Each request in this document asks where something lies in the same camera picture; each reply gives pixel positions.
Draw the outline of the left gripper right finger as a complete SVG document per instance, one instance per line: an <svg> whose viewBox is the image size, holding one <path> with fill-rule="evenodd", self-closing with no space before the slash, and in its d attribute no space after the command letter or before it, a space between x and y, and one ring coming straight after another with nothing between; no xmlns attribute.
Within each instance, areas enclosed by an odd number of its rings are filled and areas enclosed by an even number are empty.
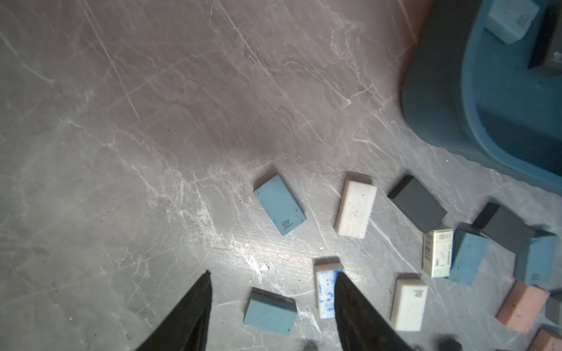
<svg viewBox="0 0 562 351"><path fill-rule="evenodd" d="M335 283L335 319L344 350L410 350L343 272Z"/></svg>

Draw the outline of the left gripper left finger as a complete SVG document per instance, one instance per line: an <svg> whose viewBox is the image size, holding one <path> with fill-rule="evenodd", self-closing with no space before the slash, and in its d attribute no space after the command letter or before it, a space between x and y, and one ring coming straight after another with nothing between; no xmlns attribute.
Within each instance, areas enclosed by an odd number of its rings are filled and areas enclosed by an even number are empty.
<svg viewBox="0 0 562 351"><path fill-rule="evenodd" d="M206 271L137 351L205 350L211 310L212 280Z"/></svg>

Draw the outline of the black eraser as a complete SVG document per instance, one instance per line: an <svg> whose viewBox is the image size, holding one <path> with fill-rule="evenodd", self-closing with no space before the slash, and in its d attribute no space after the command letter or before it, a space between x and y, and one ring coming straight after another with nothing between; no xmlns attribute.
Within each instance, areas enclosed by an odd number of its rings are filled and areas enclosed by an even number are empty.
<svg viewBox="0 0 562 351"><path fill-rule="evenodd" d="M528 68L561 75L561 1L551 1L547 7Z"/></svg>

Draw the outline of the white eraser 4B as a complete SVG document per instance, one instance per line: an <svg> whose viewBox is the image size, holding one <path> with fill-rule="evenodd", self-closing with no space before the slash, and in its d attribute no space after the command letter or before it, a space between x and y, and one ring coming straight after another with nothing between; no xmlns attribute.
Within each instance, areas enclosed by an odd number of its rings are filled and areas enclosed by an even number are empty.
<svg viewBox="0 0 562 351"><path fill-rule="evenodd" d="M407 332L418 332L422 329L428 293L429 286L419 275L398 275L390 317L393 329Z"/></svg>

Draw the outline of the white blue stained eraser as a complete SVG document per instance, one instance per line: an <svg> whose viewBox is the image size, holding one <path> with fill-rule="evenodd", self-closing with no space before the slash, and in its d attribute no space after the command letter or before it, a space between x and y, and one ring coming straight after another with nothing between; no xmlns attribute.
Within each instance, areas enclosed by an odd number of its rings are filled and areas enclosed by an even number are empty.
<svg viewBox="0 0 562 351"><path fill-rule="evenodd" d="M339 257L321 257L314 262L316 305L320 319L335 318L335 284L337 275L344 272Z"/></svg>

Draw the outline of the black eraser centre low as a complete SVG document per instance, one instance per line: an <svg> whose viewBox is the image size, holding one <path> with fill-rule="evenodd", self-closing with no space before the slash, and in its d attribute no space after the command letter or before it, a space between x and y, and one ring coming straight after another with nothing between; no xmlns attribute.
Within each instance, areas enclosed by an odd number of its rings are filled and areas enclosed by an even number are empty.
<svg viewBox="0 0 562 351"><path fill-rule="evenodd" d="M438 344L439 351L463 351L463 346L457 340L444 339Z"/></svg>

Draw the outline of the teal eraser lower left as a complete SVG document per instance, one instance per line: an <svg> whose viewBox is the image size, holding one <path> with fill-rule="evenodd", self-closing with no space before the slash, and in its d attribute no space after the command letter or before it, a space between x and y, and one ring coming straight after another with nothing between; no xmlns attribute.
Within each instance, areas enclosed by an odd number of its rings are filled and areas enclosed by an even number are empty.
<svg viewBox="0 0 562 351"><path fill-rule="evenodd" d="M258 288L252 288L243 323L265 331L289 336L298 316L294 299Z"/></svg>

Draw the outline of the white sleeved eraser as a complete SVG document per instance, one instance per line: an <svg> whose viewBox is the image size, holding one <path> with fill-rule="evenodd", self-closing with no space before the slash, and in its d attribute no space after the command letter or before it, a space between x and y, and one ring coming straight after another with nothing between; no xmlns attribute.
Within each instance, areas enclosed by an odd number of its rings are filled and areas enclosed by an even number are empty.
<svg viewBox="0 0 562 351"><path fill-rule="evenodd" d="M439 225L424 235L422 269L432 278L448 277L452 264L452 228Z"/></svg>

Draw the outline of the white eraser upper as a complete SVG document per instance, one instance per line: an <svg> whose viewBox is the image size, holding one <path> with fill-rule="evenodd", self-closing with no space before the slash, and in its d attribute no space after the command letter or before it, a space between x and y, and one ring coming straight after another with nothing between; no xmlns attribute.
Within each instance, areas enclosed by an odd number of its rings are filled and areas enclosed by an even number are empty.
<svg viewBox="0 0 562 351"><path fill-rule="evenodd" d="M369 175L347 172L335 222L338 235L363 239L367 234L378 187Z"/></svg>

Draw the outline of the dark grey eraser upper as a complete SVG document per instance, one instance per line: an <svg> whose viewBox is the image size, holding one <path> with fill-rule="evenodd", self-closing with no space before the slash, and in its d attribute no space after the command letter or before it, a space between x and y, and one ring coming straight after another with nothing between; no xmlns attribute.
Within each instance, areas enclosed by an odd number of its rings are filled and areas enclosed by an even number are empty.
<svg viewBox="0 0 562 351"><path fill-rule="evenodd" d="M447 215L445 208L412 175L406 175L387 197L423 233L437 228Z"/></svg>

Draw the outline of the dark grey eraser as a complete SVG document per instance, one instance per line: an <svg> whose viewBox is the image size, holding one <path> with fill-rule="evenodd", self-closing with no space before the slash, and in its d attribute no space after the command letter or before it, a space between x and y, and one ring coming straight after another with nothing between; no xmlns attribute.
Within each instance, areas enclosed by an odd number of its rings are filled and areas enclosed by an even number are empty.
<svg viewBox="0 0 562 351"><path fill-rule="evenodd" d="M507 207L489 202L472 224L506 250L519 254L531 243L535 231Z"/></svg>
<svg viewBox="0 0 562 351"><path fill-rule="evenodd" d="M437 228L447 215L445 208L412 175L406 175L387 197L423 233Z"/></svg>

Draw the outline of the pink eraser upper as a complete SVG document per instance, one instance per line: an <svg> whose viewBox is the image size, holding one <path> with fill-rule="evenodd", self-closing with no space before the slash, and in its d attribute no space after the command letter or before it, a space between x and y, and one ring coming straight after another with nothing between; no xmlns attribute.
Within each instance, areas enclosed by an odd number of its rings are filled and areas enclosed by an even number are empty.
<svg viewBox="0 0 562 351"><path fill-rule="evenodd" d="M528 333L550 293L516 281L496 315L503 326L518 333Z"/></svg>

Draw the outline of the pink eraser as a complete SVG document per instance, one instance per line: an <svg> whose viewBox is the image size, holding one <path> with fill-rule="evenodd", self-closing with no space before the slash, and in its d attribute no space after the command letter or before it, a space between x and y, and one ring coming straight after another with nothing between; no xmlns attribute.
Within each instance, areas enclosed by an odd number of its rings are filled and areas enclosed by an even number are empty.
<svg viewBox="0 0 562 351"><path fill-rule="evenodd" d="M516 281L496 315L503 326L518 333L528 333L550 293Z"/></svg>
<svg viewBox="0 0 562 351"><path fill-rule="evenodd" d="M562 351L562 337L547 329L540 329L531 342L528 351Z"/></svg>

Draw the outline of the pink eraser right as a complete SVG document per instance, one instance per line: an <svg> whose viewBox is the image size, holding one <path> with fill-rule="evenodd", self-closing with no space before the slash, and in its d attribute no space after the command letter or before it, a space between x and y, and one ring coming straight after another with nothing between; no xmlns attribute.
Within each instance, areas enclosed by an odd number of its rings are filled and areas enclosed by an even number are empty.
<svg viewBox="0 0 562 351"><path fill-rule="evenodd" d="M562 351L562 337L547 329L540 329L531 342L528 351Z"/></svg>

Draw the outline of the blue eraser beside dark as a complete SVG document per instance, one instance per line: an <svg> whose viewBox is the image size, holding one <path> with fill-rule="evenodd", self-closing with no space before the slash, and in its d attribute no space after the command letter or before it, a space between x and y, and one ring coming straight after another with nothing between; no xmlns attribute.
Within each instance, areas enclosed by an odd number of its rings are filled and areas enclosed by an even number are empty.
<svg viewBox="0 0 562 351"><path fill-rule="evenodd" d="M559 237L538 230L530 244L516 255L514 278L524 285L546 285L553 278Z"/></svg>

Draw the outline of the teal plastic storage box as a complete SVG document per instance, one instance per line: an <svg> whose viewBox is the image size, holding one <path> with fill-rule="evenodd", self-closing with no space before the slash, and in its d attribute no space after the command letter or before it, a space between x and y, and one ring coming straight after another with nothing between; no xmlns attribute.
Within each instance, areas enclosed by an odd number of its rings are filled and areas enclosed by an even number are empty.
<svg viewBox="0 0 562 351"><path fill-rule="evenodd" d="M561 77L531 68L540 1L507 45L486 29L491 1L435 1L405 73L402 109L424 142L561 193Z"/></svg>

